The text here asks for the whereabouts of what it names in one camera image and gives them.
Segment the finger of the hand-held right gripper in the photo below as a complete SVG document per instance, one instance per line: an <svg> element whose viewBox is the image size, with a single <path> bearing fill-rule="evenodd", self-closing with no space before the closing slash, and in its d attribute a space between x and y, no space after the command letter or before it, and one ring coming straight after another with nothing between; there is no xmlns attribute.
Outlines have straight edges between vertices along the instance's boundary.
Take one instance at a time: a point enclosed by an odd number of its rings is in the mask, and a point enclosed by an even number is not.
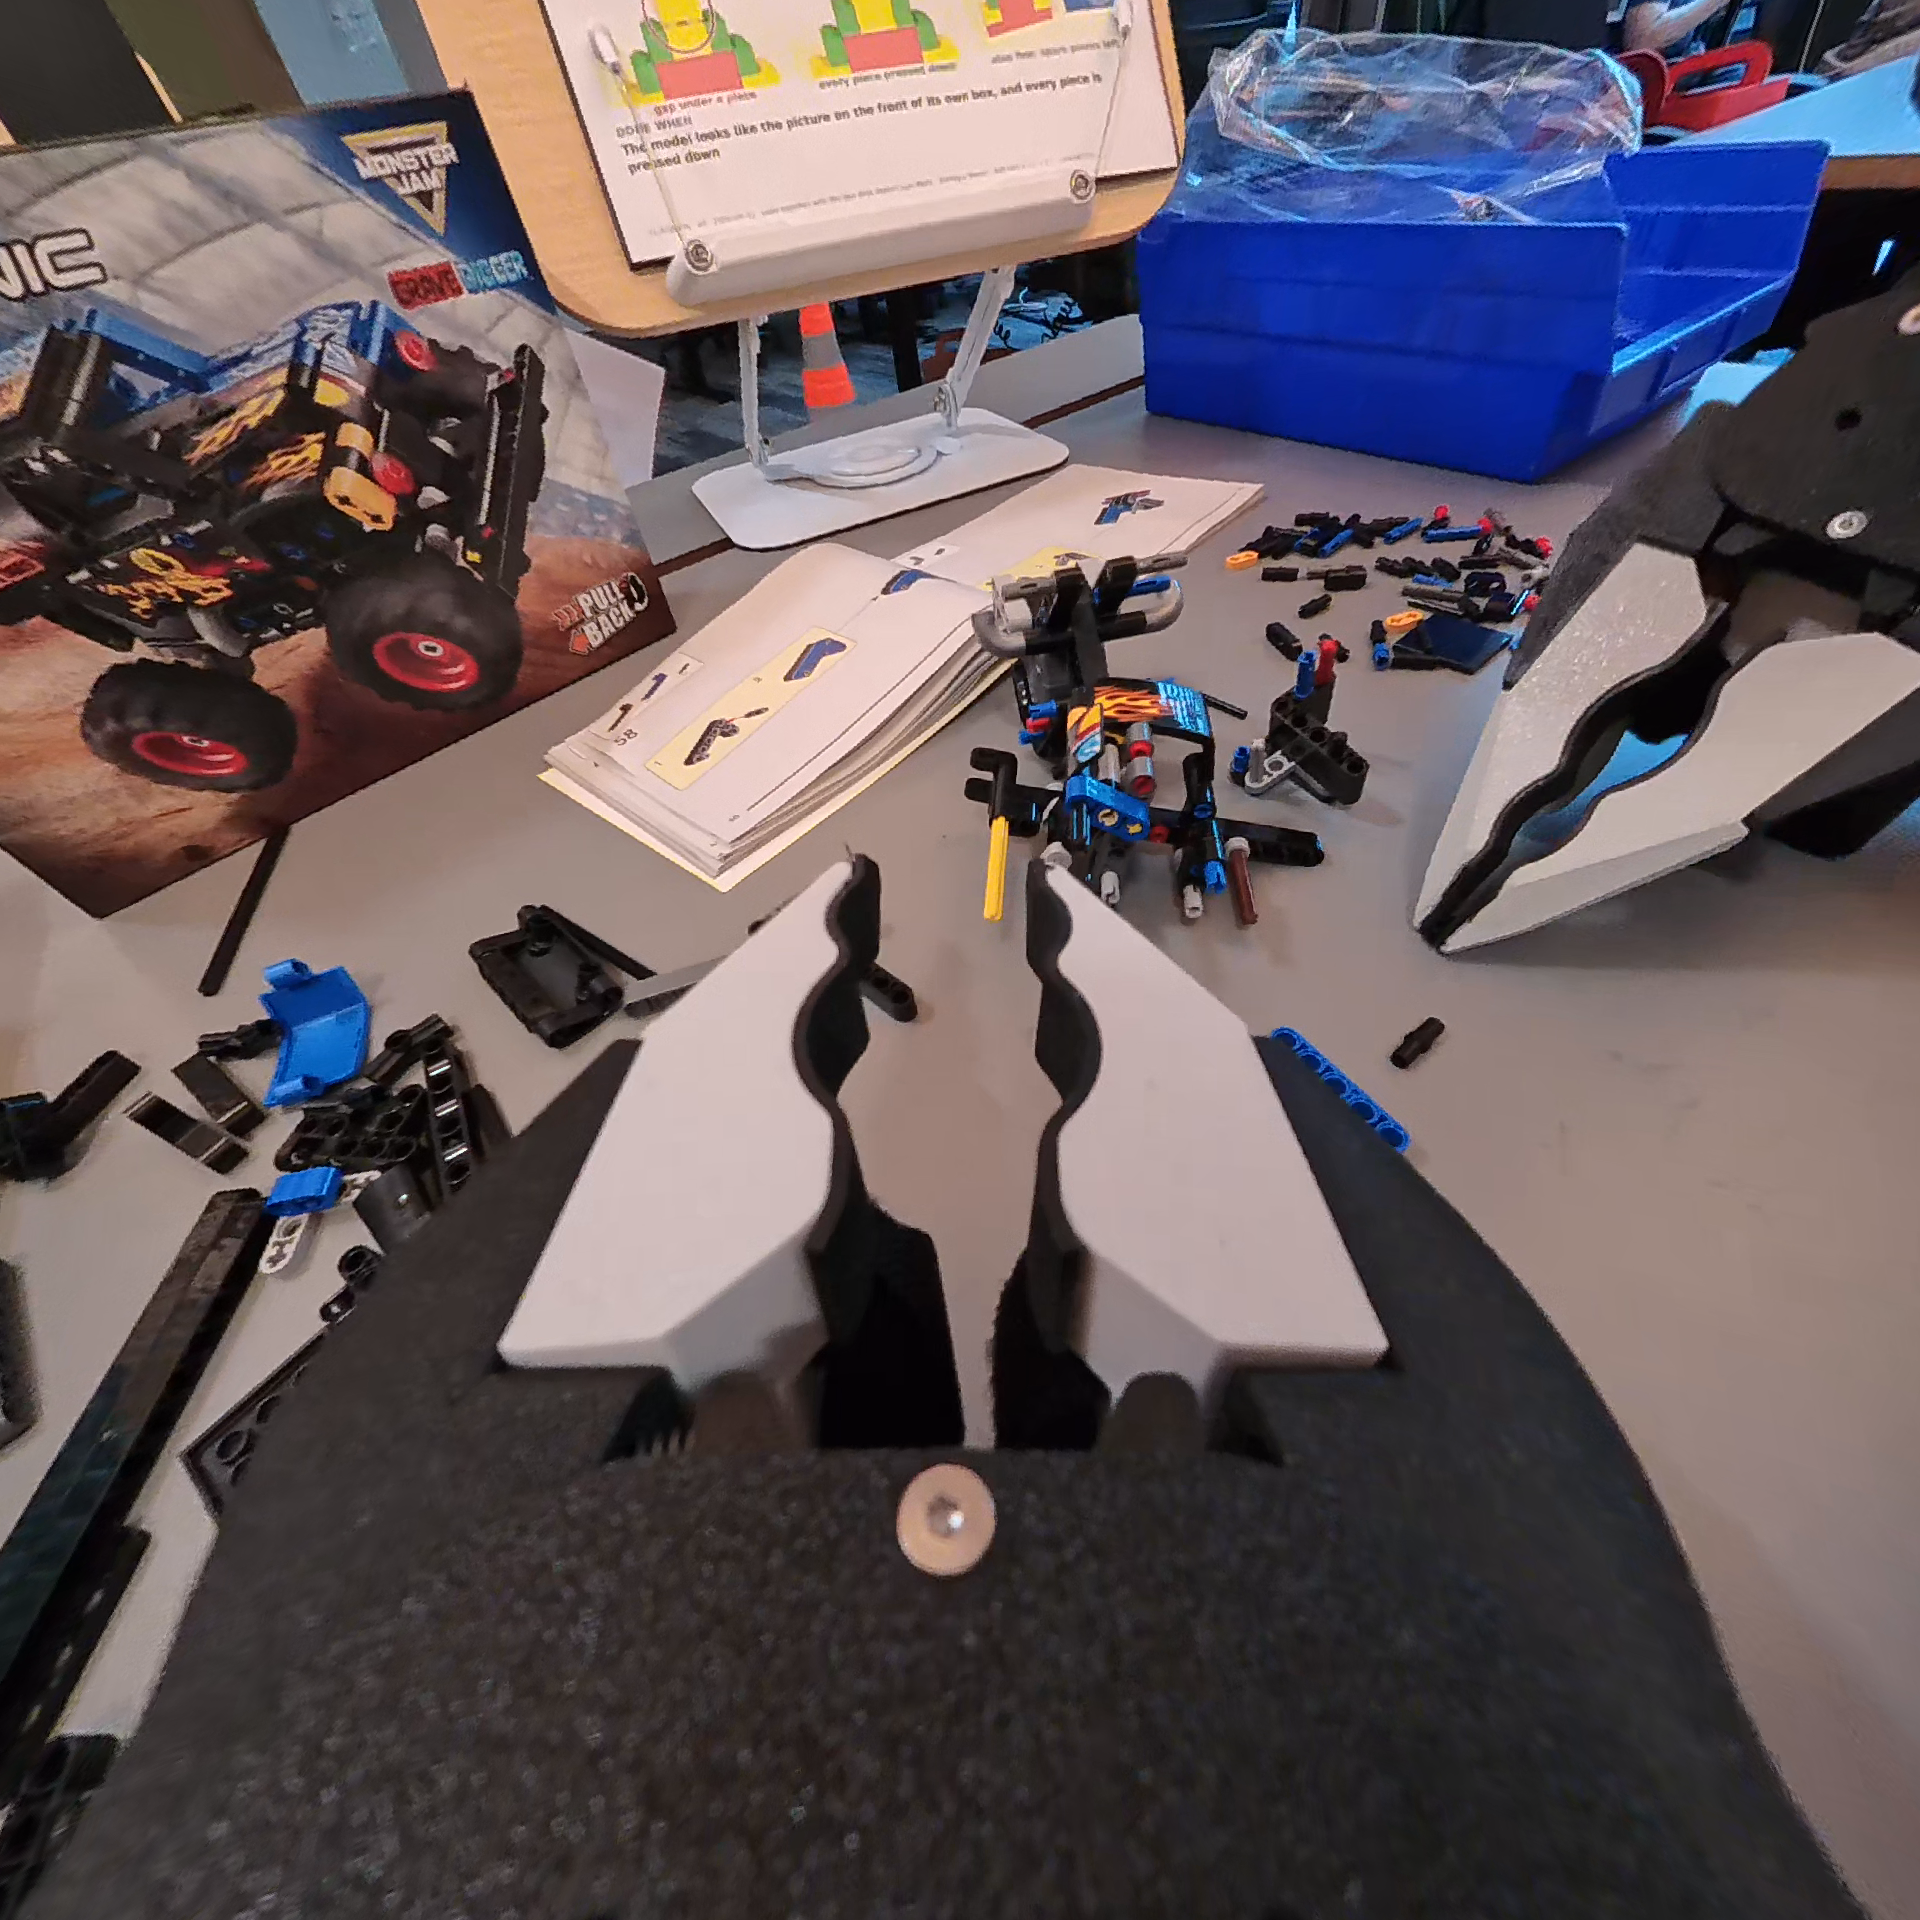
<svg viewBox="0 0 1920 1920"><path fill-rule="evenodd" d="M1543 651L1519 663L1434 846L1413 916L1422 940L1466 937L1522 833L1597 775L1633 703L1689 657L1715 618L1691 558L1634 545Z"/></svg>
<svg viewBox="0 0 1920 1920"><path fill-rule="evenodd" d="M1685 745L1614 785L1572 834L1495 880L1436 936L1466 954L1633 895L1766 833L1821 857L1858 851L1915 799L1915 648L1797 631L1729 674Z"/></svg>

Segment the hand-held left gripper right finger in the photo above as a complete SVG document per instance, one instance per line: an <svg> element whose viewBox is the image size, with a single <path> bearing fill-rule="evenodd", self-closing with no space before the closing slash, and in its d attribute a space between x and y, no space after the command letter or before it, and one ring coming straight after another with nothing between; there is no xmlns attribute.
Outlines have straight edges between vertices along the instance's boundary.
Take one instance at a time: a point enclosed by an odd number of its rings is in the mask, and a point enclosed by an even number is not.
<svg viewBox="0 0 1920 1920"><path fill-rule="evenodd" d="M1165 1376L1364 1372L1387 1336L1255 1034L1090 889L1026 874L1041 1132L995 1316L995 1443L1078 1451Z"/></svg>

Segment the pile of black lego beams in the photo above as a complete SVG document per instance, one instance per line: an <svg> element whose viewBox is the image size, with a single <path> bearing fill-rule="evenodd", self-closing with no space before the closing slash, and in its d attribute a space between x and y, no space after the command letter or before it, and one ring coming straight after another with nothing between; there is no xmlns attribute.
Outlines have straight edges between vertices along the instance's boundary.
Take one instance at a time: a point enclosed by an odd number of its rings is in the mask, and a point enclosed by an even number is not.
<svg viewBox="0 0 1920 1920"><path fill-rule="evenodd" d="M268 1059L276 1048L279 1031L270 1020L207 1034L173 1068L183 1102L148 1094L131 1099L126 1116L196 1167L236 1174L270 1110L234 1071ZM140 1068L110 1050L55 1096L7 1096L4 1187L60 1183L79 1164L87 1140L138 1080ZM348 1315L373 1286L387 1252L466 1190L508 1137L492 1094L473 1081L460 1034L441 1016L394 1031L357 1080L291 1110L289 1130L273 1155L270 1190L284 1170L339 1167L345 1175L342 1198L331 1211L315 1214L313 1240L323 1220L342 1211L359 1220L364 1234L340 1256L340 1281L319 1311L323 1323L331 1326Z"/></svg>

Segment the partly built lego truck chassis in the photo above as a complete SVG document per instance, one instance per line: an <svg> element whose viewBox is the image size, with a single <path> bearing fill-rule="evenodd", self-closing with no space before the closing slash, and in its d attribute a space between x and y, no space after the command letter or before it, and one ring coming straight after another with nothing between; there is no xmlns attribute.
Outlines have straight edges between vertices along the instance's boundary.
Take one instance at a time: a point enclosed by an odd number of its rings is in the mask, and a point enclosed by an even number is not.
<svg viewBox="0 0 1920 1920"><path fill-rule="evenodd" d="M1308 831L1220 812L1214 711L1199 688L1111 666L1116 643L1179 620L1183 566L1183 556L1116 558L1087 572L1065 561L995 579L990 603L973 614L978 651L1011 670L1022 753L1050 779L1026 785L1014 753L969 758L966 795L990 818L985 921L1004 920L1014 842L1034 842L1103 906L1121 903L1137 851L1163 851L1183 920L1199 921L1225 896L1242 929L1257 924L1255 866L1300 871L1325 860Z"/></svg>

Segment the monster truck lego box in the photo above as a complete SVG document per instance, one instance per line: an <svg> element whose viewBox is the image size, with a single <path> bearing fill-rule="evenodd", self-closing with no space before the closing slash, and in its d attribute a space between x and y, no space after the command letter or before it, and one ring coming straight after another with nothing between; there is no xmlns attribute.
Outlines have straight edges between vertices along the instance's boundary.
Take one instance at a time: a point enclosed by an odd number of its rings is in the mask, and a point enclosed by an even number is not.
<svg viewBox="0 0 1920 1920"><path fill-rule="evenodd" d="M4 150L2 846L108 920L674 631L465 90Z"/></svg>

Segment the pile of small lego pins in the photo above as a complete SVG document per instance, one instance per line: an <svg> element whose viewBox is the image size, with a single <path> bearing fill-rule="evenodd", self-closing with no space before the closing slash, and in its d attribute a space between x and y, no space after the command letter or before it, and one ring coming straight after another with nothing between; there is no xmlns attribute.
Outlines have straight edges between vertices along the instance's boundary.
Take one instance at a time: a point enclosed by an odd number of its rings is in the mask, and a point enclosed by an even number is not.
<svg viewBox="0 0 1920 1920"><path fill-rule="evenodd" d="M1402 609L1471 618L1519 641L1554 561L1551 540L1524 538L1495 510L1470 518L1449 505L1413 515L1298 513L1242 538L1230 553L1247 545L1265 566L1231 575L1281 595L1281 616L1265 624L1277 654L1297 666L1306 648L1331 636L1346 650L1338 668L1359 663L1380 674L1457 674L1391 666L1395 636L1382 620Z"/></svg>

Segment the printed instruction sheet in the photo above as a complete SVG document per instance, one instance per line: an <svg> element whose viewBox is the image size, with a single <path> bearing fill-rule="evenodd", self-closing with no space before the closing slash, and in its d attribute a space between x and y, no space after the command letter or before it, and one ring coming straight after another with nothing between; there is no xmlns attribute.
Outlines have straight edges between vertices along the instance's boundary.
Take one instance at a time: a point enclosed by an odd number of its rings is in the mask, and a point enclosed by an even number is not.
<svg viewBox="0 0 1920 1920"><path fill-rule="evenodd" d="M1179 159L1156 6L542 6L627 258L715 290L1067 234Z"/></svg>

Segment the blue L-shaped lego beam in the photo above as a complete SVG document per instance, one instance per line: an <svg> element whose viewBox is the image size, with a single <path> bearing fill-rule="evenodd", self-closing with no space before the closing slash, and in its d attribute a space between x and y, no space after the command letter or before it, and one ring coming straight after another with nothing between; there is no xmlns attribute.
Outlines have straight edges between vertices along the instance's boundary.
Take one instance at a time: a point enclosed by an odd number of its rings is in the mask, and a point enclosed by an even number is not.
<svg viewBox="0 0 1920 1920"><path fill-rule="evenodd" d="M1276 1050L1283 1050L1287 1056L1303 1063L1318 1084L1323 1084L1343 1110L1355 1113L1359 1122L1364 1122L1378 1139L1385 1140L1395 1153L1406 1155L1411 1147L1409 1127L1387 1112L1378 1099L1370 1096L1364 1087L1354 1081L1331 1056L1316 1046L1308 1041L1306 1034L1292 1026L1276 1026L1259 1039Z"/></svg>

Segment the long black lego beam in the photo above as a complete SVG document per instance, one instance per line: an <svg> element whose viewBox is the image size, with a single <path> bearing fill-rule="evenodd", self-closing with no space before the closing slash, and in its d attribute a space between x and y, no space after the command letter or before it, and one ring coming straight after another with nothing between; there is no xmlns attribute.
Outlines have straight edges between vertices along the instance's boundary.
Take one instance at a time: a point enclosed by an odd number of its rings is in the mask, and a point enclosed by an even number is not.
<svg viewBox="0 0 1920 1920"><path fill-rule="evenodd" d="M210 1196L7 1537L4 1666L55 1604L90 1535L132 1500L245 1302L266 1242L261 1191Z"/></svg>
<svg viewBox="0 0 1920 1920"><path fill-rule="evenodd" d="M2 1675L2 1802L25 1785L150 1548L143 1527L113 1526L55 1580Z"/></svg>

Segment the small black lego assembly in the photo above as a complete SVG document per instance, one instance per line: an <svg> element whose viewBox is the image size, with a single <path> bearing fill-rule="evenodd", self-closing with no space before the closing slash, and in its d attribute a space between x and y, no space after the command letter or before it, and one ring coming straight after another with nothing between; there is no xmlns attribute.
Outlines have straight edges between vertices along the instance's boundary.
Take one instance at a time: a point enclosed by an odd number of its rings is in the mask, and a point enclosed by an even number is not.
<svg viewBox="0 0 1920 1920"><path fill-rule="evenodd" d="M1338 666L1346 650L1331 636L1303 648L1298 674L1269 711L1265 736L1231 754L1230 779L1253 799L1297 786L1331 808L1363 799L1372 764L1355 753L1346 731L1331 727Z"/></svg>

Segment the long black lego axle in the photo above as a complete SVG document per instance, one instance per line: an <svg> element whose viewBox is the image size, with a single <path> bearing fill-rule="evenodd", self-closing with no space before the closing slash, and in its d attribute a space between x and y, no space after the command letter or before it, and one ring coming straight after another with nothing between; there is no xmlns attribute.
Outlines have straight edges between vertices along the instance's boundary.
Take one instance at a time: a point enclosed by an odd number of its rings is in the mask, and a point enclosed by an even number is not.
<svg viewBox="0 0 1920 1920"><path fill-rule="evenodd" d="M229 920L207 956L199 979L196 994L215 1000L225 992L234 972L236 958L255 921L255 913L273 884L281 856L293 834L291 826L276 826L268 833L255 851L254 864L242 882L237 899L231 906Z"/></svg>

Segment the clear plastic bag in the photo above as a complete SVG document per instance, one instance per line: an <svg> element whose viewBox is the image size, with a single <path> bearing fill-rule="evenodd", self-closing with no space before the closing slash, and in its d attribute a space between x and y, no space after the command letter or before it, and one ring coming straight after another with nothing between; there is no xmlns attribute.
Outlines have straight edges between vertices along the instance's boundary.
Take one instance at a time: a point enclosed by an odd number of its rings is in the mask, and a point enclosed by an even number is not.
<svg viewBox="0 0 1920 1920"><path fill-rule="evenodd" d="M1262 30L1211 58L1169 218L1547 224L1611 207L1641 137L1641 88L1605 54Z"/></svg>

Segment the dark square lego panel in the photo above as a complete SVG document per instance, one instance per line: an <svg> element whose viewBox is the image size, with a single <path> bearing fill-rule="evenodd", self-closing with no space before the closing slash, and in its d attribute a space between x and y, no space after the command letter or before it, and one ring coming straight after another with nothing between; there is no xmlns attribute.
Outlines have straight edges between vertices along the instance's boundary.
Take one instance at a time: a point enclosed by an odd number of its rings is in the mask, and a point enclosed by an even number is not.
<svg viewBox="0 0 1920 1920"><path fill-rule="evenodd" d="M1474 676L1501 657L1510 657L1518 636L1503 626L1453 614L1428 614L1389 643L1395 668L1444 668Z"/></svg>

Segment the blue curved lego panel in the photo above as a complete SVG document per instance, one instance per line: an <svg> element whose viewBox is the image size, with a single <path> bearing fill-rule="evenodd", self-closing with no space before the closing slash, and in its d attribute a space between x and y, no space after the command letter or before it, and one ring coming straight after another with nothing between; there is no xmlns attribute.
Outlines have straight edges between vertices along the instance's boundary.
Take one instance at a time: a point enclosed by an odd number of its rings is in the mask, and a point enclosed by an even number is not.
<svg viewBox="0 0 1920 1920"><path fill-rule="evenodd" d="M266 968L262 980L261 1008L279 1031L268 1110L298 1110L357 1080L369 1060L370 1003L354 977L289 958Z"/></svg>

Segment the lego instruction booklet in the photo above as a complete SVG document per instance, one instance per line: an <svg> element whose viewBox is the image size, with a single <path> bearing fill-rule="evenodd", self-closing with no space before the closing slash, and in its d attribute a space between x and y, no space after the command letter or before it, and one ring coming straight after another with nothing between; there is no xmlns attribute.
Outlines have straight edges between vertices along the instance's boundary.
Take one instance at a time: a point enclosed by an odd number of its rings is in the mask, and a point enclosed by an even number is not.
<svg viewBox="0 0 1920 1920"><path fill-rule="evenodd" d="M542 782L724 895L997 682L973 634L997 582L1189 556L1262 491L1069 464L891 561L807 545L549 751Z"/></svg>

